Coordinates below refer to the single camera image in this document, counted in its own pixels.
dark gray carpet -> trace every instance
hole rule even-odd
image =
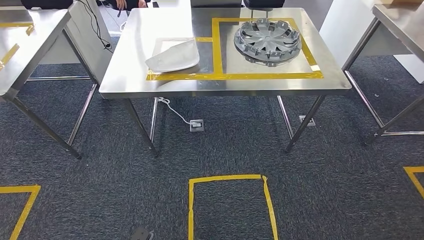
[[[82,71],[63,67],[35,74]],[[360,58],[351,72],[386,121],[423,92],[393,57]],[[30,82],[19,97],[67,139],[90,87]],[[283,100],[298,127],[314,98]],[[153,101],[134,103],[149,128]],[[181,97],[171,105],[187,119],[204,119],[205,132],[189,132],[160,103],[160,156],[152,158],[123,103],[96,93],[74,142],[84,154],[76,160],[2,104],[0,185],[41,185],[19,239],[129,239],[144,226],[155,240],[184,240],[188,180],[233,174],[268,177],[280,239],[424,239],[424,199],[403,170],[424,165],[424,138],[383,137],[362,146],[376,124],[356,93],[328,97],[317,127],[290,154],[283,152],[289,137],[276,97]],[[423,118],[420,109],[397,128],[423,129]],[[417,176],[424,184],[424,173]],[[199,183],[194,190],[196,240],[272,239],[261,181]],[[0,194],[0,239],[10,237],[27,196]]]

white panel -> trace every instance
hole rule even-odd
[[[398,54],[411,54],[411,52],[383,24],[380,24],[360,55],[386,56]]]
[[[374,19],[362,1],[334,0],[319,31],[342,67]]]
[[[418,83],[424,83],[424,62],[415,55],[395,55],[394,57]]]
[[[79,64],[77,56],[61,33],[39,64]]]

yellow tape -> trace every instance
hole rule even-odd
[[[212,18],[212,37],[196,37],[197,42],[212,42],[213,73],[161,73],[156,74],[149,70],[147,81],[174,81],[174,80],[266,80],[266,79],[323,79],[324,75],[320,70],[314,56],[311,53],[304,37],[302,40],[302,52],[309,63],[312,72],[290,72],[290,73],[223,73],[220,23],[221,22],[246,22],[257,18]],[[286,21],[294,29],[299,30],[293,18],[269,18],[271,21]]]
[[[193,205],[195,202],[195,183],[188,181],[188,240],[193,240],[195,237],[195,223]]]
[[[321,71],[305,73],[162,73],[147,74],[147,81],[173,81],[173,80],[259,80],[259,79],[322,79]]]
[[[31,193],[29,195],[28,201],[23,208],[22,213],[17,220],[17,223],[13,229],[10,240],[17,240],[19,234],[21,233],[22,227],[24,226],[25,221],[27,220],[28,214],[30,213],[31,208],[33,207],[34,202],[36,201],[37,195],[39,194],[41,186],[2,186],[0,187],[0,194],[15,194],[15,193]]]
[[[33,22],[0,22],[0,28],[20,28],[33,26]]]
[[[206,43],[212,43],[213,39],[212,37],[207,36],[197,36],[196,42],[206,42]]]
[[[195,184],[206,183],[212,181],[225,181],[225,180],[245,180],[245,179],[263,179],[263,192],[265,194],[266,204],[268,206],[269,219],[271,221],[272,235],[274,240],[278,240],[277,222],[274,213],[273,202],[271,201],[270,191],[268,190],[267,177],[260,174],[242,174],[242,175],[223,175],[223,176],[208,176],[192,178],[188,180],[188,240],[194,240],[195,236],[195,223],[193,206],[195,202]]]
[[[31,25],[26,29],[26,34],[29,36],[31,35],[33,31],[34,31],[34,25]]]
[[[276,215],[274,213],[273,202],[271,201],[270,191],[268,190],[268,185],[267,185],[268,178],[266,176],[262,176],[262,178],[263,178],[263,192],[265,193],[266,204],[268,205],[269,219],[271,220],[272,235],[274,236],[274,240],[278,240]]]
[[[414,175],[415,173],[424,173],[424,166],[404,166],[403,169],[405,170],[406,174],[408,174],[418,192],[421,194],[421,197],[424,199],[424,187]]]
[[[19,45],[15,44],[13,47],[4,55],[4,57],[0,60],[0,71],[5,67],[6,64],[10,61],[10,59],[15,55],[18,51]]]
[[[222,74],[223,61],[221,57],[220,18],[212,18],[212,39],[213,72],[215,74]]]
[[[222,181],[222,180],[242,180],[242,179],[261,179],[260,174],[244,174],[244,175],[223,175],[223,176],[207,176],[192,178],[189,180],[190,183],[205,183],[212,181]]]

white cable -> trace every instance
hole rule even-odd
[[[184,119],[184,117],[183,116],[181,116],[177,111],[175,111],[171,106],[170,106],[170,100],[169,99],[166,99],[166,98],[163,98],[163,97],[158,97],[157,98],[157,101],[158,102],[162,102],[162,103],[164,103],[164,104],[166,104],[166,105],[168,105],[168,108],[169,109],[171,109],[174,113],[176,113],[186,124],[188,124],[188,125],[192,125],[192,123],[190,123],[190,122],[188,122],[188,121],[186,121],[185,119]]]

metal table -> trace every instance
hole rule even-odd
[[[358,86],[355,79],[349,73],[349,69],[361,54],[369,40],[373,37],[377,28],[387,28],[396,38],[398,38],[410,51],[424,62],[424,3],[422,4],[376,4],[372,8],[375,18],[368,29],[356,45],[348,60],[342,67],[344,73],[360,95],[368,110],[371,112],[379,128],[373,131],[366,139],[365,144],[370,145],[380,136],[405,136],[405,135],[424,135],[424,131],[387,131],[390,127],[398,123],[404,117],[412,113],[416,108],[424,103],[424,95],[420,96],[408,107],[402,110],[398,115],[392,118],[388,123],[384,123],[367,97]]]
[[[67,9],[0,10],[0,102],[13,103],[62,147],[80,159],[81,155],[71,145],[98,82],[67,33],[66,24],[70,18]],[[93,81],[91,91],[67,142],[17,97],[21,88],[29,80],[31,73],[61,33],[64,34],[73,52]]]
[[[284,20],[297,28],[303,41],[300,54],[276,66],[240,54],[234,46],[234,34],[242,22],[257,18]],[[148,69],[146,59],[173,41],[187,38],[197,41],[197,66],[163,74]],[[342,95],[349,89],[349,81],[302,8],[149,8],[131,11],[99,92],[106,99],[126,99],[127,109],[156,155],[153,139],[157,97],[276,96],[291,138],[286,148],[290,151],[325,96]],[[318,96],[296,132],[281,95]],[[130,99],[151,97],[155,101],[148,134]]]

